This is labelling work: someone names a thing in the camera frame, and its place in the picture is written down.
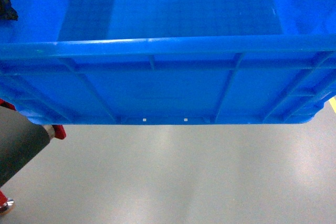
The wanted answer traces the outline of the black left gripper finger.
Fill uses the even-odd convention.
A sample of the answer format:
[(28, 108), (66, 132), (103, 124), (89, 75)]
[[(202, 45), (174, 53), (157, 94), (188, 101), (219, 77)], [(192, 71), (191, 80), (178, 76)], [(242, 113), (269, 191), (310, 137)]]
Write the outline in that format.
[(11, 0), (1, 0), (1, 19), (18, 20), (18, 13), (12, 7)]

